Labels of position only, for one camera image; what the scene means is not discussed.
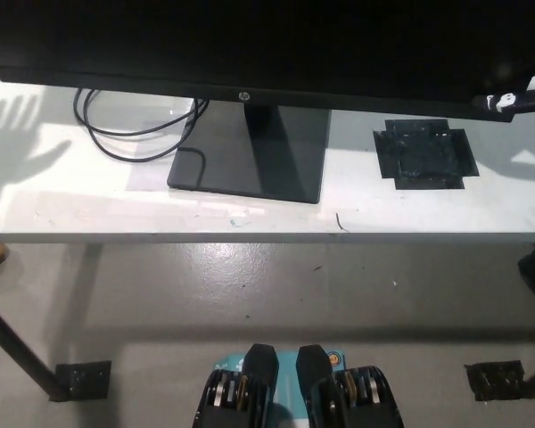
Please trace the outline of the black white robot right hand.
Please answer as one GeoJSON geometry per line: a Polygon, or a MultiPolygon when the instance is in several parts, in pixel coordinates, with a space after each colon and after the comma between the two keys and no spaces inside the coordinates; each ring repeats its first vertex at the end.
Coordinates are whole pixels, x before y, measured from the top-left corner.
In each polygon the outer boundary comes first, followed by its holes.
{"type": "Polygon", "coordinates": [[[510,120],[517,114],[535,112],[535,89],[496,95],[478,95],[472,100],[478,110],[510,120]]]}

